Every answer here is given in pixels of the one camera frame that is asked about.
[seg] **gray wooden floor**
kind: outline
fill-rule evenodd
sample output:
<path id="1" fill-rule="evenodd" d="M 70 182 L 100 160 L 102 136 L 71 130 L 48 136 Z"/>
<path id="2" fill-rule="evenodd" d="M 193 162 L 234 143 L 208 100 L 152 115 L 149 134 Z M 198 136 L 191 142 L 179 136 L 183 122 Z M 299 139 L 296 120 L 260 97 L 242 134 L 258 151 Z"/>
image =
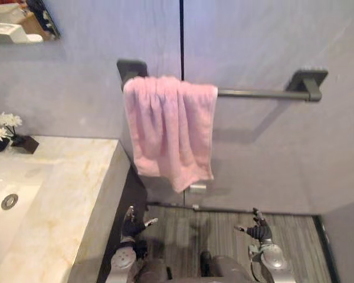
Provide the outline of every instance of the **gray wooden floor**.
<path id="1" fill-rule="evenodd" d="M 330 283 L 319 237 L 310 216 L 264 215 L 281 246 L 298 283 Z M 144 231 L 149 256 L 163 258 L 174 278 L 199 276 L 199 254 L 228 255 L 251 275 L 248 245 L 257 243 L 250 236 L 233 230 L 235 223 L 254 226 L 250 213 L 194 212 L 183 208 L 150 206 L 145 219 L 159 222 Z M 260 277 L 259 266 L 255 273 Z"/>

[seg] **mirror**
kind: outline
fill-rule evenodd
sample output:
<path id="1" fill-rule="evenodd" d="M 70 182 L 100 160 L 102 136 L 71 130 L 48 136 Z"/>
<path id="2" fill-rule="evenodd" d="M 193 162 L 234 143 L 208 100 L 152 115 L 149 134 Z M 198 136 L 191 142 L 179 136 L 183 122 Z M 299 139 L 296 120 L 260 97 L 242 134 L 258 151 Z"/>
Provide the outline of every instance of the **mirror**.
<path id="1" fill-rule="evenodd" d="M 42 0 L 0 0 L 0 44 L 30 44 L 59 37 Z"/>

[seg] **towel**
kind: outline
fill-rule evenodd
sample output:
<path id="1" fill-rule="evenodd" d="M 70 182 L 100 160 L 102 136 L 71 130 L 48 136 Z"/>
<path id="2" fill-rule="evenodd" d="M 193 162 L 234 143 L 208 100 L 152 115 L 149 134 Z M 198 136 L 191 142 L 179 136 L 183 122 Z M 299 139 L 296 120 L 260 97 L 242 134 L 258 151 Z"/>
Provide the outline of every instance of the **towel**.
<path id="1" fill-rule="evenodd" d="M 214 178 L 215 86 L 174 77 L 136 77 L 126 82 L 123 92 L 138 174 L 167 177 L 176 192 Z"/>

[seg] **drain cover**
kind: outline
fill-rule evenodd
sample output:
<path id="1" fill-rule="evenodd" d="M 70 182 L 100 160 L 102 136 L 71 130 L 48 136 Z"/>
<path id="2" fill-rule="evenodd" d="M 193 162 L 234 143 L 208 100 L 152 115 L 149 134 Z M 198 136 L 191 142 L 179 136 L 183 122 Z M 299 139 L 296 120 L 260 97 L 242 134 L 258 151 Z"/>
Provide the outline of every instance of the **drain cover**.
<path id="1" fill-rule="evenodd" d="M 12 193 L 6 196 L 1 202 L 1 208 L 3 210 L 11 209 L 18 201 L 18 195 Z"/>

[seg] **towel bar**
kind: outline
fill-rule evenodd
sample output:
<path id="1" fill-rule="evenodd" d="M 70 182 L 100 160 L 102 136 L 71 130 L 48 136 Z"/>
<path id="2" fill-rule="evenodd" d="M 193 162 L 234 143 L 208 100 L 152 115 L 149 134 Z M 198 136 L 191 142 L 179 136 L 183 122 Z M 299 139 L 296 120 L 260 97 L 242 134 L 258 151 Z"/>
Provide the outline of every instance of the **towel bar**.
<path id="1" fill-rule="evenodd" d="M 124 84 L 130 78 L 140 76 L 147 77 L 147 65 L 142 61 L 123 60 L 117 62 L 117 68 Z M 276 98 L 289 100 L 304 100 L 307 102 L 318 102 L 321 100 L 320 85 L 328 75 L 327 70 L 298 70 L 294 73 L 288 86 L 284 91 L 276 90 L 243 90 L 218 88 L 220 97 L 245 97 L 245 98 Z"/>

